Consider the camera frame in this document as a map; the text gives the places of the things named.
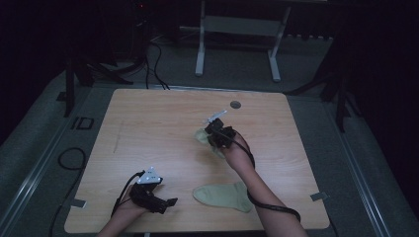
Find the wire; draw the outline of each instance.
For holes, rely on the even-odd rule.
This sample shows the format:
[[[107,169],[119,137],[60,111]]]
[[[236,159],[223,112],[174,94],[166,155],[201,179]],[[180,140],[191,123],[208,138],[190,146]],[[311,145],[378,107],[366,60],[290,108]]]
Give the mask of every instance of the wire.
[[[62,157],[63,157],[63,155],[64,155],[65,153],[67,153],[68,151],[72,151],[72,150],[77,150],[77,151],[80,151],[80,153],[82,154],[83,163],[82,163],[82,165],[81,165],[80,167],[68,167],[68,166],[65,166],[65,165],[62,163]],[[83,174],[84,169],[86,168],[86,165],[87,165],[87,157],[86,157],[86,153],[85,153],[85,152],[84,152],[81,148],[78,148],[78,147],[70,147],[70,148],[68,148],[68,149],[64,150],[63,152],[61,152],[61,153],[58,155],[58,165],[59,165],[61,168],[65,169],[65,170],[70,170],[70,171],[79,171],[79,173],[78,173],[78,175],[77,175],[77,178],[74,180],[73,184],[71,185],[71,188],[68,190],[67,194],[65,195],[65,198],[64,198],[64,200],[62,201],[61,205],[60,205],[60,206],[58,207],[58,209],[56,210],[55,215],[53,216],[52,222],[51,222],[51,224],[49,225],[49,235],[48,235],[48,236],[50,236],[50,237],[52,237],[53,226],[54,226],[54,224],[55,224],[56,217],[59,215],[59,213],[60,213],[60,211],[61,211],[61,209],[62,209],[62,207],[63,207],[63,205],[64,205],[65,201],[66,201],[66,200],[68,199],[68,197],[70,196],[71,191],[74,189],[74,187],[76,186],[77,182],[80,180],[80,177],[81,177],[81,175]]]
[[[126,201],[128,201],[128,199],[127,199],[127,200],[125,200],[125,201],[121,202],[121,200],[123,199],[124,194],[126,193],[126,189],[128,188],[129,184],[132,182],[132,180],[133,180],[135,177],[141,177],[144,173],[145,173],[145,171],[141,171],[141,172],[136,173],[135,175],[133,175],[131,178],[129,178],[129,180],[126,182],[126,185],[124,186],[123,191],[122,191],[122,192],[121,192],[121,194],[120,194],[120,197],[118,197],[118,198],[117,198],[117,201],[115,201],[114,208],[113,208],[113,210],[112,210],[111,216],[113,216],[113,215],[114,215],[115,211],[118,209],[118,207],[119,207],[120,205],[122,205],[122,204],[124,204]]]
[[[160,77],[157,75],[157,64],[160,61],[160,57],[161,57],[161,47],[157,43],[154,43],[152,41],[150,42],[150,44],[153,45],[153,46],[155,46],[155,47],[157,47],[157,49],[159,51],[158,56],[157,56],[157,59],[156,59],[156,62],[154,64],[154,69],[153,69],[154,76],[160,82],[160,85],[162,85],[162,87],[163,87],[164,90],[166,90],[166,89],[167,90],[170,90],[169,86],[164,81],[162,81],[160,79]]]
[[[333,231],[335,232],[335,236],[336,236],[336,237],[339,237],[338,230],[336,229],[336,226],[335,226],[335,224],[333,223],[332,218],[330,218],[330,215],[329,215],[329,214],[327,214],[327,217],[329,217],[330,225],[332,226],[332,229],[333,229]]]
[[[154,42],[151,42],[150,44],[153,45],[153,46],[156,46],[158,48],[159,54],[157,56],[156,62],[154,63],[154,69],[150,68],[150,63],[148,61],[148,57],[145,56],[145,65],[147,67],[146,68],[146,74],[145,74],[145,88],[149,89],[148,88],[148,77],[149,77],[149,74],[150,74],[150,71],[151,71],[153,73],[154,77],[157,79],[157,81],[161,85],[161,87],[163,88],[163,90],[166,90],[166,89],[170,90],[169,85],[167,85],[167,83],[165,83],[163,80],[161,80],[160,77],[157,75],[157,64],[158,64],[158,62],[160,60],[160,57],[161,57],[161,47]]]

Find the black cable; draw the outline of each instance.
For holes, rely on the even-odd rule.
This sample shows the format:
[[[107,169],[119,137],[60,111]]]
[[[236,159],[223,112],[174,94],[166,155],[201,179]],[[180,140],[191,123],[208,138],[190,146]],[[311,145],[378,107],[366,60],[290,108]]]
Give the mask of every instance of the black cable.
[[[335,224],[332,221],[332,218],[330,218],[330,215],[327,214],[327,217],[329,217],[330,225],[332,226],[333,231],[335,232],[335,236],[339,237],[338,229],[336,229]]]
[[[114,215],[114,213],[115,213],[115,211],[117,210],[118,206],[120,206],[120,205],[122,205],[122,204],[124,204],[124,203],[126,202],[126,201],[121,202],[121,200],[123,199],[124,194],[126,193],[126,189],[128,188],[128,186],[129,186],[129,184],[131,183],[131,181],[132,181],[135,177],[137,177],[137,176],[141,177],[144,173],[145,173],[145,171],[141,171],[141,172],[136,173],[135,175],[133,175],[131,178],[129,178],[129,180],[126,182],[126,185],[124,186],[123,191],[122,191],[122,192],[121,192],[121,194],[120,194],[120,197],[118,197],[118,198],[117,198],[117,201],[115,201],[114,208],[112,209],[111,216],[113,216],[113,215]]]
[[[166,88],[167,88],[167,90],[170,90],[170,88],[169,88],[169,86],[164,82],[164,81],[162,81],[161,79],[160,79],[160,77],[157,75],[157,64],[158,64],[158,62],[159,62],[159,60],[160,60],[160,57],[161,57],[161,47],[157,44],[157,43],[154,43],[154,42],[150,42],[150,44],[151,45],[153,45],[153,46],[155,46],[155,47],[157,47],[158,48],[158,50],[159,50],[159,53],[158,53],[158,56],[157,56],[157,59],[156,59],[156,62],[155,62],[155,64],[154,64],[154,75],[155,75],[155,77],[157,78],[157,80],[160,82],[160,84],[163,84],[164,86],[166,86]]]
[[[62,163],[62,157],[63,157],[63,155],[64,155],[65,153],[67,153],[68,151],[72,151],[72,150],[77,150],[77,151],[80,151],[80,153],[82,154],[83,163],[82,163],[82,165],[81,165],[80,167],[68,167],[68,166],[65,166],[65,165]],[[84,153],[84,151],[83,151],[81,148],[78,148],[78,147],[70,147],[70,148],[68,148],[68,149],[64,150],[63,152],[61,152],[61,153],[58,155],[58,165],[59,165],[61,168],[65,169],[65,170],[70,170],[70,171],[79,171],[79,173],[78,173],[78,175],[77,175],[77,179],[75,179],[75,180],[74,180],[73,184],[71,185],[71,188],[68,190],[67,194],[65,195],[64,200],[62,201],[61,205],[60,205],[60,206],[58,207],[58,209],[56,210],[55,215],[53,216],[52,222],[51,222],[51,224],[49,225],[49,236],[50,236],[50,237],[52,237],[52,231],[53,231],[53,226],[54,226],[54,224],[55,224],[56,217],[58,216],[59,212],[61,211],[61,209],[62,209],[62,207],[63,207],[63,205],[64,205],[65,201],[66,201],[66,200],[68,199],[68,197],[70,196],[71,191],[74,189],[74,187],[76,186],[77,182],[79,181],[79,179],[80,179],[81,175],[83,174],[84,169],[86,168],[86,165],[87,165],[87,157],[86,157],[86,153]]]

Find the metal frame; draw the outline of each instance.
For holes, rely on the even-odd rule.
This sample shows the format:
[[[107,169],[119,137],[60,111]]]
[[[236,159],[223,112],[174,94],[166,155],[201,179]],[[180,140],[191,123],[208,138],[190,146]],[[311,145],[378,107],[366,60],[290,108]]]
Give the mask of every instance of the metal frame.
[[[275,37],[275,44],[268,50],[268,59],[271,66],[272,79],[275,82],[281,81],[280,70],[278,69],[277,53],[284,29],[290,15],[291,7],[287,7],[281,21],[267,21],[255,19],[229,18],[206,15],[206,1],[201,2],[200,22],[200,47],[198,49],[197,67],[195,74],[204,75],[204,62],[206,56],[205,36],[206,32],[221,32],[231,34],[253,35]]]

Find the black strap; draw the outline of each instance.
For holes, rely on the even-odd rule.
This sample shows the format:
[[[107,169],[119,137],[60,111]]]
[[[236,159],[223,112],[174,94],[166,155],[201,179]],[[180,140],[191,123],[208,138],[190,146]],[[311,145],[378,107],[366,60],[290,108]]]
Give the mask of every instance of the black strap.
[[[298,211],[292,209],[292,208],[288,208],[285,206],[279,206],[279,205],[270,205],[270,204],[263,204],[260,203],[259,201],[255,200],[249,193],[249,191],[247,191],[247,196],[249,197],[249,200],[255,204],[256,206],[265,208],[265,209],[270,209],[270,210],[275,210],[275,211],[281,211],[281,212],[285,212],[285,213],[289,213],[289,214],[293,214],[295,215],[296,219],[301,222],[301,216],[299,215]]]

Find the wooden table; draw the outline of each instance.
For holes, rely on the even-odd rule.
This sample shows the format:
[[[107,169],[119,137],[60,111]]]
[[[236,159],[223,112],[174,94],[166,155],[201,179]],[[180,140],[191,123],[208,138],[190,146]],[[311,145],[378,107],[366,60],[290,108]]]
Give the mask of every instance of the wooden table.
[[[240,109],[230,107],[238,101]],[[154,194],[178,198],[165,214],[146,213],[127,231],[185,232],[263,229],[253,208],[243,213],[212,207],[193,198],[193,189],[240,181],[225,160],[199,143],[195,132],[203,120],[227,110],[221,118],[247,140],[256,169],[271,189],[301,215],[306,229],[329,225],[287,98],[276,93],[225,91],[158,91],[119,89],[102,127],[65,222],[70,233],[99,232],[109,220],[115,200],[136,172],[153,166],[163,177]]]

